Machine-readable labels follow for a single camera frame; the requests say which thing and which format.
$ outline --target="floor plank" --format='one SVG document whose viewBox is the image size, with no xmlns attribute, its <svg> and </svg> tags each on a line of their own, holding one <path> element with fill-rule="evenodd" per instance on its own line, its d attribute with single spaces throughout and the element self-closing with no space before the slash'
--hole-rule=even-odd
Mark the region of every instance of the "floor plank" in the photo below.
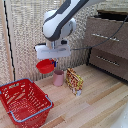
<svg viewBox="0 0 128 128">
<path fill-rule="evenodd" d="M 54 102 L 41 128 L 110 128 L 128 102 L 128 83 L 91 66 L 74 70 L 84 80 L 78 97 L 66 83 L 54 86 L 52 76 L 35 82 Z M 0 128 L 15 128 L 1 102 Z"/>
</svg>

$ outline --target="cable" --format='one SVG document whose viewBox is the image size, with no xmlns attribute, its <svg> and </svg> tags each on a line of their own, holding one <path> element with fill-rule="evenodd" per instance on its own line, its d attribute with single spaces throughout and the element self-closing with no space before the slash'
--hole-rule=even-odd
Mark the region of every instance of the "cable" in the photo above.
<svg viewBox="0 0 128 128">
<path fill-rule="evenodd" d="M 90 49 L 90 48 L 97 47 L 97 46 L 99 46 L 99 45 L 101 45 L 101 44 L 107 42 L 108 40 L 110 40 L 113 36 L 115 36 L 115 35 L 120 31 L 120 29 L 123 27 L 123 25 L 124 25 L 124 23 L 126 22 L 127 19 L 128 19 L 128 15 L 127 15 L 127 17 L 125 18 L 125 20 L 123 21 L 123 23 L 121 24 L 121 26 L 118 28 L 118 30 L 117 30 L 112 36 L 110 36 L 110 37 L 108 37 L 106 40 L 104 40 L 103 42 L 101 42 L 101 43 L 99 43 L 99 44 L 96 44 L 96 45 L 94 45 L 94 46 L 89 46 L 89 47 L 85 47 L 85 48 L 71 49 L 71 51 L 72 51 L 72 50 Z"/>
</svg>

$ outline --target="textured wall panel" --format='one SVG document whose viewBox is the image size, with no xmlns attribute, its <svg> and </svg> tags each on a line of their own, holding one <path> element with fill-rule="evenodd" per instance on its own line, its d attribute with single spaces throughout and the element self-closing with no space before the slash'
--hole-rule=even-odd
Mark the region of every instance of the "textured wall panel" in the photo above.
<svg viewBox="0 0 128 128">
<path fill-rule="evenodd" d="M 85 8 L 74 17 L 77 21 L 77 30 L 67 39 L 71 49 L 85 47 L 86 21 L 87 17 L 97 14 L 96 10 L 101 8 L 125 7 L 127 1 L 109 0 L 91 7 Z M 60 0 L 10 0 L 12 20 L 14 27 L 14 38 L 16 47 L 16 58 L 18 67 L 18 77 L 28 77 L 38 80 L 46 76 L 36 69 L 36 64 L 40 61 L 36 57 L 34 46 L 38 43 L 47 41 L 42 33 L 44 13 L 60 6 Z M 86 50 L 72 51 L 70 57 L 60 58 L 57 68 L 66 70 L 67 67 L 76 67 L 86 62 Z"/>
<path fill-rule="evenodd" d="M 13 81 L 3 2 L 0 0 L 0 85 Z"/>
</svg>

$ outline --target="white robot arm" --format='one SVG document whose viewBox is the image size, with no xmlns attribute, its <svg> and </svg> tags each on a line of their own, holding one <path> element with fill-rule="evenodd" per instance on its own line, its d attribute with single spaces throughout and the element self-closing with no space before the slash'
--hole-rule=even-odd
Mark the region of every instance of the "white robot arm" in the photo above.
<svg viewBox="0 0 128 128">
<path fill-rule="evenodd" d="M 46 44 L 35 46 L 38 59 L 51 59 L 70 56 L 68 40 L 64 39 L 76 30 L 76 21 L 72 18 L 81 8 L 105 0 L 66 0 L 58 10 L 48 11 L 44 15 L 43 34 L 51 41 L 52 49 Z"/>
</svg>

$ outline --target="red basket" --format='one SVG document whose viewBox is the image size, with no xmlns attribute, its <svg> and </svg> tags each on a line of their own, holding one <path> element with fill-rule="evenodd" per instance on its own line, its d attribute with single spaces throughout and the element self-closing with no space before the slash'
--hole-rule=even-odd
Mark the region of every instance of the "red basket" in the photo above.
<svg viewBox="0 0 128 128">
<path fill-rule="evenodd" d="M 54 60 L 42 60 L 36 65 L 36 67 L 42 74 L 50 73 L 54 70 Z"/>
<path fill-rule="evenodd" d="M 39 128 L 54 106 L 48 96 L 29 79 L 1 85 L 0 99 L 18 128 Z"/>
</svg>

